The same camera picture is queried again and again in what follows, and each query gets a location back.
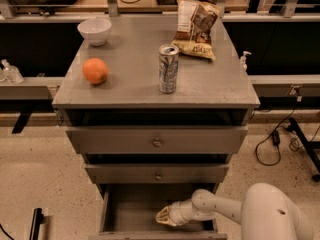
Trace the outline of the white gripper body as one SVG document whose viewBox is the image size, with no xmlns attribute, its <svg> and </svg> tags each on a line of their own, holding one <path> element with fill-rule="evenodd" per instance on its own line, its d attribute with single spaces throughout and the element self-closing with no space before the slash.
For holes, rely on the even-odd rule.
<svg viewBox="0 0 320 240">
<path fill-rule="evenodd" d="M 168 218 L 171 226 L 187 224 L 193 217 L 191 200 L 177 201 L 169 206 Z"/>
</svg>

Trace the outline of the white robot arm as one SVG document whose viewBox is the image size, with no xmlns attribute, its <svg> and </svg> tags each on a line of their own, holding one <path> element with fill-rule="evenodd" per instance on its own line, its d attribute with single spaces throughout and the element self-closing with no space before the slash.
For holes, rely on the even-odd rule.
<svg viewBox="0 0 320 240">
<path fill-rule="evenodd" d="M 190 199 L 164 207 L 156 221 L 182 226 L 190 221 L 208 221 L 220 214 L 241 226 L 242 240 L 314 240 L 308 217 L 280 189 L 266 183 L 249 187 L 243 201 L 196 190 Z"/>
</svg>

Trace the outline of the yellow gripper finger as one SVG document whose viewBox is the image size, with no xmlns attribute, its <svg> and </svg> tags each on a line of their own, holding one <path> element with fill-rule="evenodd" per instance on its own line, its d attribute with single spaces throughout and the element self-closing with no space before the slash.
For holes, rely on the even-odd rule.
<svg viewBox="0 0 320 240">
<path fill-rule="evenodd" d="M 174 218 L 174 209 L 171 206 L 164 207 L 156 215 L 156 222 L 168 226 L 177 226 L 177 221 Z"/>
</svg>

